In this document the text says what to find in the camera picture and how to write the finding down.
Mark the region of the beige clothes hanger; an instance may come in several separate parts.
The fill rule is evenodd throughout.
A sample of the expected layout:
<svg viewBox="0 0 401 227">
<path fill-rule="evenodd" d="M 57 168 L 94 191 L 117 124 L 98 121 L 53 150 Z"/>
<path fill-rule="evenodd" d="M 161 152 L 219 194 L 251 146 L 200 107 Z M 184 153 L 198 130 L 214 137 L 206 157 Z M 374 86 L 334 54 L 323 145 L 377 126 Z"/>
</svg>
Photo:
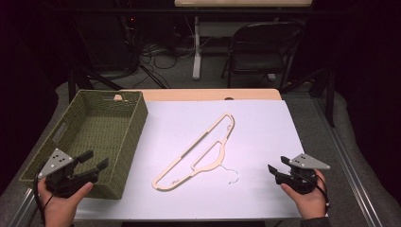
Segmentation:
<svg viewBox="0 0 401 227">
<path fill-rule="evenodd" d="M 151 186 L 161 192 L 172 191 L 197 175 L 220 167 L 234 128 L 235 118 L 223 113 L 152 180 Z"/>
</svg>

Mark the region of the light desk top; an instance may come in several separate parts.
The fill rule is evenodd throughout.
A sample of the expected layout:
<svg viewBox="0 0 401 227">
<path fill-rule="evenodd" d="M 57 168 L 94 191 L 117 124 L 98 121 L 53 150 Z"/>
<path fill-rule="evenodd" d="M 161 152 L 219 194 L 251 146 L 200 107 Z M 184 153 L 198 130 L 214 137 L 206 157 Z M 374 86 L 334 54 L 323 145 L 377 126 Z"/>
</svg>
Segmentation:
<svg viewBox="0 0 401 227">
<path fill-rule="evenodd" d="M 174 0 L 176 7 L 310 7 L 314 0 Z"/>
</svg>

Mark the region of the white desk leg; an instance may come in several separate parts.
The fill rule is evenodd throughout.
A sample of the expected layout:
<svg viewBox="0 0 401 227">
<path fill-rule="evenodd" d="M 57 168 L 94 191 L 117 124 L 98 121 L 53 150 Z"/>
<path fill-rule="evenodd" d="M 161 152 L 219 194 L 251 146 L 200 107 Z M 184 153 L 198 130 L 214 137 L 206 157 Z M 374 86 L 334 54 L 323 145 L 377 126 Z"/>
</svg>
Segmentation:
<svg viewBox="0 0 401 227">
<path fill-rule="evenodd" d="M 200 23 L 199 18 L 194 19 L 194 64 L 193 64 L 193 80 L 199 80 L 201 78 L 201 42 L 200 42 Z"/>
</svg>

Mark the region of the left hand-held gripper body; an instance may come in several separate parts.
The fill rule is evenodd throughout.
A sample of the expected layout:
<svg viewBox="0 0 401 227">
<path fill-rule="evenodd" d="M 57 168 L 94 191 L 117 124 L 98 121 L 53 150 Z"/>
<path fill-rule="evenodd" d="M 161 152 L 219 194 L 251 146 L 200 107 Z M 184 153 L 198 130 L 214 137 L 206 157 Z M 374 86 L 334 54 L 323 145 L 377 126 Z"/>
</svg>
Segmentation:
<svg viewBox="0 0 401 227">
<path fill-rule="evenodd" d="M 86 183 L 96 183 L 99 172 L 96 168 L 76 174 L 75 168 L 79 164 L 77 157 L 71 157 L 59 148 L 55 148 L 44 166 L 40 169 L 37 178 L 45 178 L 48 191 L 56 197 L 69 198 Z"/>
</svg>

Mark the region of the metal floor rail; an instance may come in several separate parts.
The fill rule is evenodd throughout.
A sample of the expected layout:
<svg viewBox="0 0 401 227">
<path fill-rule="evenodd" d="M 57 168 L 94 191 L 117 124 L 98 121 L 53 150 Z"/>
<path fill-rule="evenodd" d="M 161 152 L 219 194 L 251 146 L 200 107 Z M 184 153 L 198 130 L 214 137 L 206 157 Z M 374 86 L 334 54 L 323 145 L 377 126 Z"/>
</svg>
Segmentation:
<svg viewBox="0 0 401 227">
<path fill-rule="evenodd" d="M 23 196 L 21 204 L 18 206 L 8 227 L 29 227 L 30 222 L 35 216 L 36 202 L 32 189 L 28 189 Z"/>
<path fill-rule="evenodd" d="M 350 188 L 357 201 L 359 209 L 364 216 L 369 227 L 383 227 L 382 222 L 372 204 L 370 197 L 366 191 L 366 188 L 362 185 L 361 179 L 359 178 L 355 166 L 352 164 L 348 152 L 340 138 L 339 132 L 336 127 L 332 127 L 325 116 L 325 107 L 323 102 L 318 98 L 312 99 L 315 108 L 326 127 L 326 130 L 330 134 L 331 140 L 336 147 L 336 154 L 341 165 L 341 169 L 350 185 Z"/>
</svg>

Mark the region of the wooden table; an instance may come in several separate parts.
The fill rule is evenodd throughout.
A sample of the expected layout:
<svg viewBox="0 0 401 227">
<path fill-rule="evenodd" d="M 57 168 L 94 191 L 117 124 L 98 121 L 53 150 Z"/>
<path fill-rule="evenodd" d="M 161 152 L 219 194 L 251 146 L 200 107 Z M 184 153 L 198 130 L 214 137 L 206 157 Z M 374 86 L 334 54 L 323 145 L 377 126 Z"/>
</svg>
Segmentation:
<svg viewBox="0 0 401 227">
<path fill-rule="evenodd" d="M 276 89 L 141 89 L 146 101 L 281 100 Z"/>
</svg>

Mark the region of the black folding chair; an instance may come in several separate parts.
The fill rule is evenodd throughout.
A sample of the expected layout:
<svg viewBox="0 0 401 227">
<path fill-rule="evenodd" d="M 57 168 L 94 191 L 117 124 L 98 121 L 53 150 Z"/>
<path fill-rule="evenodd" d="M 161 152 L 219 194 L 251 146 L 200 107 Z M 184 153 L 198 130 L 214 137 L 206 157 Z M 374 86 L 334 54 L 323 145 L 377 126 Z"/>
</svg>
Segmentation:
<svg viewBox="0 0 401 227">
<path fill-rule="evenodd" d="M 232 75 L 280 75 L 282 88 L 303 35 L 304 27 L 296 22 L 241 27 L 231 40 L 221 77 L 227 76 L 230 88 Z"/>
</svg>

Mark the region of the white sheet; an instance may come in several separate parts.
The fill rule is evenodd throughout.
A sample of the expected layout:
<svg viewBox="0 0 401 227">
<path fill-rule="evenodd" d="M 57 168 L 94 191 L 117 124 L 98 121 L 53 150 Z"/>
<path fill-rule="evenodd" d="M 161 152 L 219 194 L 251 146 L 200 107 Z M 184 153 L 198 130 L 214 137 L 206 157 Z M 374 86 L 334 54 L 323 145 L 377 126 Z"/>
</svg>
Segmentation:
<svg viewBox="0 0 401 227">
<path fill-rule="evenodd" d="M 268 165 L 282 172 L 281 156 L 302 153 L 288 106 L 273 100 L 150 101 L 148 119 L 134 154 L 123 197 L 86 199 L 78 220 L 250 220 L 295 218 L 292 200 L 276 184 Z M 223 164 L 168 192 L 152 180 L 219 116 L 235 128 Z"/>
</svg>

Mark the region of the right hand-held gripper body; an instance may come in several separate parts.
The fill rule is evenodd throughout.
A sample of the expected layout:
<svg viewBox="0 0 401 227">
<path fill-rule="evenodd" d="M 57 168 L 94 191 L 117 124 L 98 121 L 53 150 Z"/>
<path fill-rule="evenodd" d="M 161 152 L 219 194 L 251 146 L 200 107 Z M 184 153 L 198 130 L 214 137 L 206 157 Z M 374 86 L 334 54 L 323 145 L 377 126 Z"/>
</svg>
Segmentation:
<svg viewBox="0 0 401 227">
<path fill-rule="evenodd" d="M 278 171 L 277 184 L 285 183 L 299 194 L 308 194 L 317 186 L 316 169 L 328 170 L 330 165 L 305 153 L 289 159 L 289 174 Z"/>
</svg>

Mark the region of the person's right hand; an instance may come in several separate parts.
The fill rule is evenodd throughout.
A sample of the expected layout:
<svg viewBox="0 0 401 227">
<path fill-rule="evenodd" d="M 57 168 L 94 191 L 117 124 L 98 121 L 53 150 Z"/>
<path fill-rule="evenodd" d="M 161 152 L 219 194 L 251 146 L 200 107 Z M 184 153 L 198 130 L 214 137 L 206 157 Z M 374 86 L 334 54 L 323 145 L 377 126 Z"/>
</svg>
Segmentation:
<svg viewBox="0 0 401 227">
<path fill-rule="evenodd" d="M 294 201 L 298 212 L 303 219 L 324 218 L 326 216 L 326 200 L 320 189 L 325 189 L 325 178 L 317 170 L 318 188 L 308 194 L 299 194 L 285 183 L 281 184 L 283 191 Z"/>
</svg>

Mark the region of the green woven basket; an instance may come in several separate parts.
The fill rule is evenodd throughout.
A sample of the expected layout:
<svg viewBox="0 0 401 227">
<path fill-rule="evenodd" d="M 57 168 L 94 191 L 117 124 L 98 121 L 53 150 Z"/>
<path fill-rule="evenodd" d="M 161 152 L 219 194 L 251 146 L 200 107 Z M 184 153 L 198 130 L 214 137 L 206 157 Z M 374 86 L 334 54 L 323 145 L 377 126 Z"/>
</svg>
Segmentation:
<svg viewBox="0 0 401 227">
<path fill-rule="evenodd" d="M 71 157 L 91 150 L 94 157 L 75 168 L 81 173 L 104 159 L 91 198 L 122 198 L 148 108 L 141 92 L 80 90 L 33 156 L 19 181 L 31 187 L 39 167 L 58 148 Z"/>
</svg>

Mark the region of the black metal stand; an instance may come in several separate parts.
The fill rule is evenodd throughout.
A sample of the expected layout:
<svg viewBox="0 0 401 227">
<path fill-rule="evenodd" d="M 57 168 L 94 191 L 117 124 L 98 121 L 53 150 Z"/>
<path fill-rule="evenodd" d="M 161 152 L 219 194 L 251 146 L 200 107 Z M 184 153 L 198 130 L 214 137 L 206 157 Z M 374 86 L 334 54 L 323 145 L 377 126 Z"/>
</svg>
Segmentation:
<svg viewBox="0 0 401 227">
<path fill-rule="evenodd" d="M 281 89 L 281 93 L 288 93 L 312 79 L 314 82 L 309 89 L 309 94 L 311 97 L 321 97 L 323 92 L 325 92 L 324 116 L 329 125 L 334 128 L 334 96 L 336 79 L 334 70 L 328 68 L 318 69 L 310 75 L 307 75 L 301 79 L 297 79 L 294 82 L 291 82 L 290 85 L 286 85 Z"/>
<path fill-rule="evenodd" d="M 77 93 L 77 89 L 94 90 L 94 86 L 91 83 L 91 79 L 99 81 L 106 85 L 112 90 L 121 90 L 122 87 L 115 84 L 114 82 L 102 77 L 93 70 L 86 67 L 74 67 L 68 76 L 68 95 L 69 101 L 72 101 Z"/>
</svg>

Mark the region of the person's left hand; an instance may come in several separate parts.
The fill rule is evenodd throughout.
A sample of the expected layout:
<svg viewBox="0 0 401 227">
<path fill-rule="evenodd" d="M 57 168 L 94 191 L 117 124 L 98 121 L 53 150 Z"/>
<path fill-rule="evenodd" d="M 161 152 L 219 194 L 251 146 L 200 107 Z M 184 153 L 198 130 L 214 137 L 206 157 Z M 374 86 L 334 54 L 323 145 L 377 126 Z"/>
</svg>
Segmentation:
<svg viewBox="0 0 401 227">
<path fill-rule="evenodd" d="M 93 184 L 88 182 L 69 198 L 58 198 L 47 190 L 45 179 L 41 179 L 38 183 L 38 194 L 40 207 L 44 210 L 44 227 L 71 227 L 79 203 L 92 188 Z"/>
</svg>

